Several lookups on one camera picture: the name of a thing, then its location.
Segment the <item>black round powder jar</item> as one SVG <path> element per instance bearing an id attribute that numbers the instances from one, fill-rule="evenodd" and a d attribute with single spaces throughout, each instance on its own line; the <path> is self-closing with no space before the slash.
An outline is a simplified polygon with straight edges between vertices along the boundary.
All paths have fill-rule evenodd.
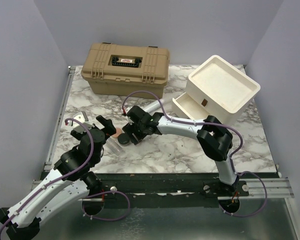
<path id="1" fill-rule="evenodd" d="M 127 146 L 131 143 L 131 139 L 127 133 L 123 132 L 117 137 L 117 142 L 121 146 Z"/>

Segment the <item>white pull-out drawer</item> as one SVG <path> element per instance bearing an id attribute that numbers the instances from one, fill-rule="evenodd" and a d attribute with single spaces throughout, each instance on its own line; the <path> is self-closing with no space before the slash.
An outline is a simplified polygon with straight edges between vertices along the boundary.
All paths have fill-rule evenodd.
<path id="1" fill-rule="evenodd" d="M 179 118 L 191 120 L 204 120 L 211 115 L 201 103 L 197 103 L 187 93 L 172 99 L 172 111 Z"/>

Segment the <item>white drawer organizer box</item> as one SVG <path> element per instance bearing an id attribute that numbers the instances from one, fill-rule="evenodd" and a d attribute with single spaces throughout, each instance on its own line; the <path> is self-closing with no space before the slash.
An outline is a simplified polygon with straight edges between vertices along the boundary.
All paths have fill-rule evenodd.
<path id="1" fill-rule="evenodd" d="M 232 125 L 260 89 L 256 81 L 213 55 L 188 76 L 185 93 L 222 124 Z"/>

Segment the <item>neutral eyeshadow palette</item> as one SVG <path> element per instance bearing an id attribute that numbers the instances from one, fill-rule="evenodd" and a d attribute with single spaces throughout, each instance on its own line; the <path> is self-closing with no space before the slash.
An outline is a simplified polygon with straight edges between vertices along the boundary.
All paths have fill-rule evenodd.
<path id="1" fill-rule="evenodd" d="M 139 139 L 138 137 L 131 135 L 130 141 L 136 146 L 142 142 L 142 139 Z"/>

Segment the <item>white cosmetic tube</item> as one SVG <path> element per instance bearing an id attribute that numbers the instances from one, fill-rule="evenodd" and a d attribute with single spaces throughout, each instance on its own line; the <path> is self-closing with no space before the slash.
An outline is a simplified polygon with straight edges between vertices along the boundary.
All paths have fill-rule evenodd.
<path id="1" fill-rule="evenodd" d="M 144 106 L 142 109 L 147 113 L 152 113 L 161 108 L 161 105 L 167 104 L 171 101 L 170 98 L 161 98 L 160 100 L 156 100 L 147 106 Z"/>

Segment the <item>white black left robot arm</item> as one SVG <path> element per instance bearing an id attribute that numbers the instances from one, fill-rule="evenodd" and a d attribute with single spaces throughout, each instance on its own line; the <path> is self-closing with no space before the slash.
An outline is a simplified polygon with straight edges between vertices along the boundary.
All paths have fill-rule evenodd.
<path id="1" fill-rule="evenodd" d="M 84 117 L 67 118 L 71 136 L 79 144 L 63 153 L 46 177 L 22 200 L 9 208 L 0 208 L 0 238 L 3 231 L 11 240 L 31 240 L 40 231 L 48 216 L 68 202 L 89 196 L 96 197 L 102 183 L 91 171 L 102 158 L 104 145 L 116 133 L 110 119 L 99 115 L 102 128 Z"/>

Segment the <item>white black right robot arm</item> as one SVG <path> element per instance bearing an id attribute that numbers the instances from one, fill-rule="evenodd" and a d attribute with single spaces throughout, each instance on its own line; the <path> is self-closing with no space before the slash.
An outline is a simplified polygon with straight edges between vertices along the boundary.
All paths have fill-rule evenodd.
<path id="1" fill-rule="evenodd" d="M 234 153 L 231 131 L 234 129 L 221 124 L 212 115 L 204 120 L 190 120 L 172 117 L 165 112 L 150 114 L 137 105 L 129 111 L 124 110 L 123 115 L 128 119 L 123 131 L 135 145 L 150 135 L 176 135 L 197 140 L 204 154 L 215 162 L 220 191 L 226 196 L 237 191 L 239 177 L 231 160 Z"/>

